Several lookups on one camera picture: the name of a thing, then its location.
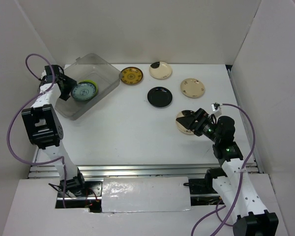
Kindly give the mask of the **blue white patterned plate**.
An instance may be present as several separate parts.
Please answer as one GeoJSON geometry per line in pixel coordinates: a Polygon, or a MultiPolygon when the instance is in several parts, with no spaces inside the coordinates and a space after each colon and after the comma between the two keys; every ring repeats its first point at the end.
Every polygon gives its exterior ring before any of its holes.
{"type": "Polygon", "coordinates": [[[88,101],[96,96],[98,91],[97,85],[91,82],[81,82],[71,91],[71,97],[75,101],[88,101]]]}

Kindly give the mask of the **lime green plate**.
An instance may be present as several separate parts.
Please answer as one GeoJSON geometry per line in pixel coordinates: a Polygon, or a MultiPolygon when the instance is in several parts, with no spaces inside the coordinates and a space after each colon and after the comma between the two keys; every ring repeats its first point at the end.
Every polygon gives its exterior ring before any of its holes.
{"type": "Polygon", "coordinates": [[[79,100],[86,101],[90,100],[97,95],[98,86],[96,82],[92,80],[84,80],[78,83],[79,85],[79,100]]]}

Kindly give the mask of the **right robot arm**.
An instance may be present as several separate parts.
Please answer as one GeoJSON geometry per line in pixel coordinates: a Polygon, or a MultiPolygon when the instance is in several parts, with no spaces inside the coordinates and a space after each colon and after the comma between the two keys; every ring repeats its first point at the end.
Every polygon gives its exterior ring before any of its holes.
{"type": "Polygon", "coordinates": [[[199,109],[183,112],[176,122],[194,135],[206,136],[213,141],[213,154],[219,162],[218,168],[209,169],[204,186],[208,192],[217,192],[227,215],[213,232],[216,235],[231,219],[235,236],[273,236],[279,219],[269,212],[256,192],[246,170],[248,158],[244,158],[234,141],[235,121],[229,116],[217,116],[219,106],[213,105],[213,114],[199,109]]]}

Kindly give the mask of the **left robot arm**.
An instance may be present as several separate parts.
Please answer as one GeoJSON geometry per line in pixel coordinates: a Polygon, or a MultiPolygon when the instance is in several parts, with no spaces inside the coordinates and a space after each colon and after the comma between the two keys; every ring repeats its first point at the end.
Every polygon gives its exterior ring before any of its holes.
{"type": "Polygon", "coordinates": [[[67,101],[77,82],[64,74],[58,65],[45,66],[46,75],[41,79],[39,89],[43,93],[34,104],[22,110],[22,119],[30,142],[55,162],[59,173],[59,189],[76,197],[84,195],[87,183],[79,168],[71,161],[62,139],[64,131],[55,112],[56,102],[67,101]]]}

